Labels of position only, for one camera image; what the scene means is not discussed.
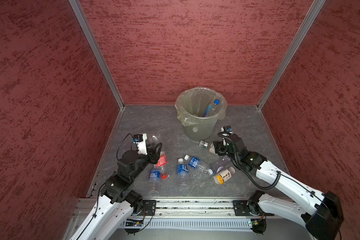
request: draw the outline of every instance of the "metal corner post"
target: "metal corner post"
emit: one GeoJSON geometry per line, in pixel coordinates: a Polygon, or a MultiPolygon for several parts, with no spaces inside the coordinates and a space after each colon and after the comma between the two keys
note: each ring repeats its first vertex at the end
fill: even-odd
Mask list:
{"type": "Polygon", "coordinates": [[[305,16],[304,20],[302,21],[300,28],[298,29],[295,37],[293,38],[289,48],[284,55],[283,60],[281,61],[278,69],[276,70],[273,78],[269,82],[267,89],[265,90],[263,96],[261,97],[258,108],[261,110],[271,95],[274,87],[276,86],[277,82],[281,78],[281,75],[284,73],[285,69],[287,68],[289,62],[291,61],[293,55],[297,51],[298,47],[300,46],[302,40],[304,39],[305,35],[307,34],[309,28],[311,27],[312,23],[316,19],[317,15],[319,14],[322,6],[324,5],[326,0],[314,0],[311,7],[309,8],[307,15],[305,16]]]}
{"type": "Polygon", "coordinates": [[[91,27],[89,26],[89,23],[87,21],[87,18],[85,17],[83,9],[81,8],[79,0],[68,0],[68,1],[71,4],[72,10],[76,15],[77,20],[79,21],[81,29],[83,30],[84,35],[86,36],[86,38],[89,42],[89,45],[91,46],[93,54],[95,55],[96,60],[100,65],[100,68],[109,84],[109,87],[117,101],[117,104],[119,105],[120,109],[124,108],[124,102],[121,99],[119,90],[117,89],[117,86],[116,86],[115,81],[113,80],[113,77],[109,71],[107,63],[104,60],[104,56],[102,55],[99,45],[96,42],[95,36],[93,35],[93,33],[91,31],[91,27]]]}

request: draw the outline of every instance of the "clear plastic bottle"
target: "clear plastic bottle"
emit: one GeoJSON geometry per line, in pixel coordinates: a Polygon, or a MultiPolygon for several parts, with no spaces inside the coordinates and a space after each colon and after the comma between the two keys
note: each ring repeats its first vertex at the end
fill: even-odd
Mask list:
{"type": "Polygon", "coordinates": [[[187,165],[184,164],[184,160],[182,158],[178,159],[178,166],[176,167],[177,172],[177,184],[180,187],[186,187],[188,181],[188,168],[187,165]]]}
{"type": "Polygon", "coordinates": [[[209,175],[213,174],[213,170],[211,169],[211,166],[209,166],[208,164],[206,164],[205,162],[201,161],[200,159],[198,159],[195,156],[189,156],[186,155],[184,157],[185,160],[189,161],[188,165],[193,168],[193,169],[198,169],[199,171],[208,173],[209,175]]]}
{"type": "Polygon", "coordinates": [[[156,167],[160,171],[161,179],[166,179],[168,177],[168,174],[166,172],[166,165],[167,158],[165,157],[165,152],[160,152],[160,158],[157,161],[156,167]]]}
{"type": "Polygon", "coordinates": [[[213,182],[217,185],[222,185],[227,180],[229,180],[234,174],[236,170],[234,167],[224,168],[218,174],[212,177],[213,182]]]}
{"type": "Polygon", "coordinates": [[[217,160],[216,162],[214,162],[211,165],[211,169],[213,170],[213,173],[218,173],[230,162],[231,162],[231,159],[229,158],[229,156],[224,156],[224,157],[220,158],[219,160],[217,160]]]}
{"type": "Polygon", "coordinates": [[[207,143],[207,142],[202,140],[199,143],[199,147],[202,147],[202,148],[206,149],[207,151],[216,154],[215,153],[215,146],[213,145],[213,142],[207,143]]]}
{"type": "Polygon", "coordinates": [[[149,172],[149,192],[150,193],[158,193],[160,187],[160,180],[161,180],[160,171],[157,169],[156,165],[154,168],[151,169],[149,172]]]}
{"type": "Polygon", "coordinates": [[[209,116],[212,116],[213,114],[215,114],[216,112],[216,108],[217,108],[217,105],[219,105],[220,103],[220,100],[219,99],[215,99],[213,101],[212,104],[210,104],[207,109],[205,110],[205,113],[203,114],[203,118],[204,117],[209,117],[209,116]]]}

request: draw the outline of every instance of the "ventilation slot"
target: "ventilation slot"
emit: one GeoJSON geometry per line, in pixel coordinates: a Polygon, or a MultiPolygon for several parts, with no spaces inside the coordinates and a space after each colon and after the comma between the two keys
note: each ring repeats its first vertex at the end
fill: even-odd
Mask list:
{"type": "MultiPolygon", "coordinates": [[[[144,225],[149,223],[150,219],[145,219],[144,225]]],[[[122,228],[140,228],[140,227],[126,227],[125,222],[120,224],[122,228]]],[[[154,218],[146,228],[167,228],[167,229],[193,229],[193,230],[236,230],[236,231],[251,231],[249,219],[206,219],[202,221],[195,221],[194,219],[159,219],[154,218]]]]}

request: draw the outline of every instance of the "white bottle cap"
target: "white bottle cap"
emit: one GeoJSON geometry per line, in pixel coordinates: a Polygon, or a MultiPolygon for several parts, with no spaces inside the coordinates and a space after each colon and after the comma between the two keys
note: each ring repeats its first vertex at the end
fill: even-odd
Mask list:
{"type": "Polygon", "coordinates": [[[228,170],[232,173],[235,174],[236,170],[233,167],[229,167],[228,170]]]}

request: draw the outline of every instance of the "bottle label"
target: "bottle label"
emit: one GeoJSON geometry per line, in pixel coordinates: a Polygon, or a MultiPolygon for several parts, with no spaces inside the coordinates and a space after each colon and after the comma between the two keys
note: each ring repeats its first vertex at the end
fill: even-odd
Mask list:
{"type": "Polygon", "coordinates": [[[177,174],[181,173],[181,172],[186,172],[188,173],[188,169],[187,166],[185,164],[179,164],[177,166],[177,174]]]}
{"type": "Polygon", "coordinates": [[[193,169],[196,169],[197,166],[199,166],[199,162],[200,162],[199,159],[197,159],[196,157],[192,157],[191,160],[189,161],[189,166],[191,166],[193,169]]]}
{"type": "Polygon", "coordinates": [[[161,156],[158,161],[156,166],[161,167],[164,166],[167,163],[167,158],[165,157],[165,154],[163,156],[161,156]]]}
{"type": "Polygon", "coordinates": [[[224,168],[224,166],[219,167],[216,172],[220,172],[223,168],[224,168]]]}
{"type": "Polygon", "coordinates": [[[158,177],[160,178],[160,171],[157,169],[152,169],[149,173],[149,178],[151,177],[158,177]]]}
{"type": "Polygon", "coordinates": [[[231,172],[226,169],[222,171],[219,175],[216,176],[217,180],[219,180],[220,185],[222,185],[226,180],[232,177],[231,172]]]}

